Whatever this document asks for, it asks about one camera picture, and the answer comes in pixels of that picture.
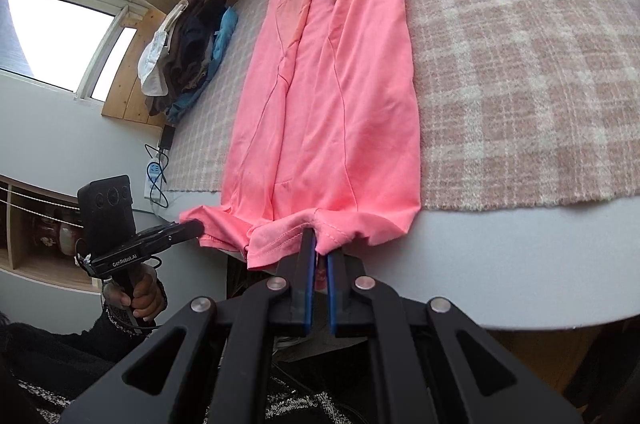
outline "bed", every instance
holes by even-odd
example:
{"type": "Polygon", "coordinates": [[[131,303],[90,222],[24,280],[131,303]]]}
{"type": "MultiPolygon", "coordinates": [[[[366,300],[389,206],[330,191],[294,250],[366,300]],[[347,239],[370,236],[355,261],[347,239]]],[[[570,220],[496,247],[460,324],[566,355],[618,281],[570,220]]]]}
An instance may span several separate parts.
{"type": "MultiPolygon", "coordinates": [[[[239,0],[218,71],[177,127],[169,208],[216,205],[268,0],[239,0]]],[[[423,211],[367,271],[492,328],[640,313],[640,0],[406,0],[423,211]]]]}

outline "wooden cabinet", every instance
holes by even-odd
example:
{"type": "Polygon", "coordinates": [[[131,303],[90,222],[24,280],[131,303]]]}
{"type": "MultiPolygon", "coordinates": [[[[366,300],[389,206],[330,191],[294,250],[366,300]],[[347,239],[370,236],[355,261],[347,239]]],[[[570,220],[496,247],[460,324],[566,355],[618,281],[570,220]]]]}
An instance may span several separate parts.
{"type": "Polygon", "coordinates": [[[8,179],[0,178],[0,188],[0,200],[9,204],[0,202],[0,269],[47,285],[99,292],[98,280],[59,250],[59,233],[48,238],[37,228],[42,223],[37,223],[41,217],[36,213],[51,215],[55,210],[54,215],[67,220],[77,200],[8,179]]]}

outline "metal pivot screw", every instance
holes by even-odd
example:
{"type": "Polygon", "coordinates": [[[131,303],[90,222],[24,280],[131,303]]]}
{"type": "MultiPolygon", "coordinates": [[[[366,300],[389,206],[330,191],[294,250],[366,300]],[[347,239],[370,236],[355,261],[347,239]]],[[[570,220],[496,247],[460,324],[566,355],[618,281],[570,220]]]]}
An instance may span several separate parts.
{"type": "Polygon", "coordinates": [[[431,300],[431,310],[444,314],[451,309],[451,302],[446,298],[434,298],[431,300]]]}
{"type": "Polygon", "coordinates": [[[196,298],[191,302],[191,310],[194,312],[206,312],[211,308],[211,300],[209,298],[196,298]]]}
{"type": "Polygon", "coordinates": [[[356,278],[356,287],[360,290],[371,290],[376,286],[376,280],[370,276],[358,276],[356,278]]]}
{"type": "Polygon", "coordinates": [[[282,290],[287,286],[287,280],[280,276],[274,276],[267,280],[267,288],[270,290],[282,290]]]}

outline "window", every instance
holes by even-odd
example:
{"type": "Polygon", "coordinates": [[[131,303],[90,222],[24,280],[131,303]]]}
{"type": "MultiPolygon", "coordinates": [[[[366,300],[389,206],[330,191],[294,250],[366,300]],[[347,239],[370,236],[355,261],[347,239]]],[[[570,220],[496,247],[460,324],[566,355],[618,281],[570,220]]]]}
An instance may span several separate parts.
{"type": "Polygon", "coordinates": [[[61,0],[0,0],[0,68],[76,92],[112,21],[61,0]]]}
{"type": "Polygon", "coordinates": [[[122,58],[124,58],[124,53],[127,51],[129,43],[131,43],[135,33],[135,29],[125,27],[118,37],[118,41],[116,42],[116,45],[113,46],[111,54],[107,58],[104,67],[102,67],[100,77],[98,77],[98,81],[95,84],[94,93],[91,94],[93,99],[97,99],[99,101],[105,101],[107,99],[107,94],[109,94],[113,78],[116,77],[116,72],[122,62],[122,58]]]}
{"type": "Polygon", "coordinates": [[[0,80],[32,78],[99,106],[143,0],[0,0],[0,80]]]}

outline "pink t-shirt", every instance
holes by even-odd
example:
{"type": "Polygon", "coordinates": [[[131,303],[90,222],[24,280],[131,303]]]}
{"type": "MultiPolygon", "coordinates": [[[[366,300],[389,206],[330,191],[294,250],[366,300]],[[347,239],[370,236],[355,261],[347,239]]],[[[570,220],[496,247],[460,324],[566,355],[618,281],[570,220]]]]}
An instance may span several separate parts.
{"type": "Polygon", "coordinates": [[[326,254],[404,235],[420,209],[420,131],[404,0],[270,0],[202,245],[259,268],[315,229],[326,254]]]}

